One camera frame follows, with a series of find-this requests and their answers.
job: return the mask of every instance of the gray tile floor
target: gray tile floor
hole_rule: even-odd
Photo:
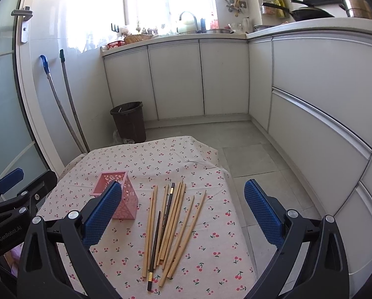
[[[254,178],[267,195],[276,197],[286,209],[296,209],[304,217],[320,219],[317,209],[287,163],[250,121],[172,126],[146,130],[147,140],[193,136],[218,150],[219,162],[232,176],[228,181],[241,229],[257,277],[265,270],[276,247],[267,242],[244,199],[244,184]],[[283,288],[292,288],[304,261],[304,243]]]

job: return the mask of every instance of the woven basket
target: woven basket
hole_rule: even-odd
[[[129,35],[124,38],[125,44],[137,43],[138,41],[147,41],[151,39],[153,35]]]

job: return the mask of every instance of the frying pan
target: frying pan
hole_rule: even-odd
[[[273,3],[263,2],[263,6],[269,6],[271,8],[276,8],[283,10],[291,15],[295,21],[302,21],[302,20],[310,20],[310,19],[319,19],[319,18],[334,18],[332,14],[329,14],[327,11],[324,11],[320,8],[314,7],[312,4],[308,4],[299,0],[291,0],[294,3],[301,3],[307,6],[303,6],[302,8],[298,8],[294,11],[290,11],[289,8],[285,8],[284,6],[280,6]]]

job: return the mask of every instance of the tablecloth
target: tablecloth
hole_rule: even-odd
[[[130,299],[176,295],[177,298],[243,298],[255,284],[256,276],[226,183],[229,174],[218,166],[217,151],[191,136],[97,149],[63,177],[39,215],[51,220],[64,217],[71,210],[81,210],[90,199],[100,172],[128,170],[139,199],[136,219],[111,220],[100,242],[90,248],[119,294]],[[186,194],[181,220],[193,195],[196,205],[205,190],[206,198],[173,279],[160,288],[162,270],[157,268],[152,293],[148,293],[141,267],[149,197],[157,185],[157,216],[164,186],[182,179]],[[83,292],[63,244],[59,244],[59,251],[74,288]]]

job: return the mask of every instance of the glass door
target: glass door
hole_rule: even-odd
[[[0,178],[17,167],[24,171],[24,179],[4,199],[16,196],[49,168],[35,142],[20,95],[15,58],[18,17],[11,15],[19,4],[20,0],[0,1]]]

